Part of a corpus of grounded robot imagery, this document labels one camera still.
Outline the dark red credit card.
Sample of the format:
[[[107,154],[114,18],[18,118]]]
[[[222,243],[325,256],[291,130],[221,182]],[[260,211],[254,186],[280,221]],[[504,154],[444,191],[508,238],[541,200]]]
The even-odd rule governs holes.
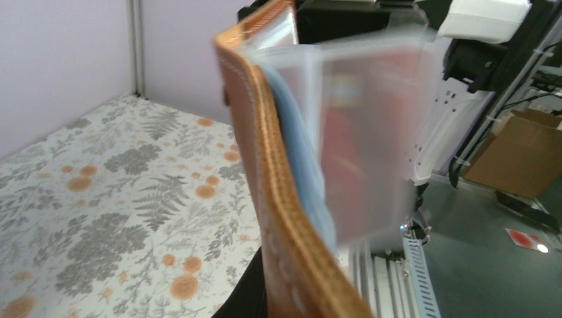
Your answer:
[[[404,163],[419,116],[421,57],[338,58],[325,78],[321,166],[342,243],[400,234],[412,205]]]

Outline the brown leather card holder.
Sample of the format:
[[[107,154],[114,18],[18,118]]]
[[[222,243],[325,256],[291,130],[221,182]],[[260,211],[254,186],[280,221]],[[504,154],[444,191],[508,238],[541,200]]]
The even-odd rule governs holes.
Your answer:
[[[277,37],[293,32],[294,13],[293,1],[257,1],[213,41],[260,227],[268,317],[375,317],[352,284],[349,253],[362,247],[406,260],[404,237],[424,243],[412,228],[420,204],[414,139],[435,71],[432,35],[426,27],[407,26],[281,44]],[[399,235],[342,243],[321,166],[325,78],[338,58],[407,50],[421,53],[419,116],[404,163],[411,208]]]

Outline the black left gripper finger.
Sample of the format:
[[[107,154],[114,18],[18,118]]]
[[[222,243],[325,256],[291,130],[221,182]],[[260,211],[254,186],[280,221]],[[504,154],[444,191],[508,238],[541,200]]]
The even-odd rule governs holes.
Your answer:
[[[227,301],[213,318],[267,318],[268,306],[262,249],[253,256]]]

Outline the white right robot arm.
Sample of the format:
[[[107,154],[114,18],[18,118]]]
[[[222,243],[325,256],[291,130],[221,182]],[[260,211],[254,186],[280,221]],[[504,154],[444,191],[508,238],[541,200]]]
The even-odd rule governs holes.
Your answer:
[[[421,19],[437,30],[449,15],[452,1],[294,1],[298,38],[314,44],[382,30],[392,23]],[[451,37],[443,58],[443,83],[462,89],[461,101],[475,102],[474,112],[489,110],[515,78],[515,69],[530,56],[525,40],[538,42],[553,28],[561,2],[530,1],[530,11],[505,44],[485,44]],[[477,101],[477,95],[486,101]]]

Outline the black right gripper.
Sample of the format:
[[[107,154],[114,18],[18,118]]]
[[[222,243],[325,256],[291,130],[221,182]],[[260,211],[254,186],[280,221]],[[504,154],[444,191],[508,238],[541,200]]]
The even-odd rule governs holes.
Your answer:
[[[387,28],[428,26],[415,1],[294,1],[294,24],[281,44],[315,44]]]

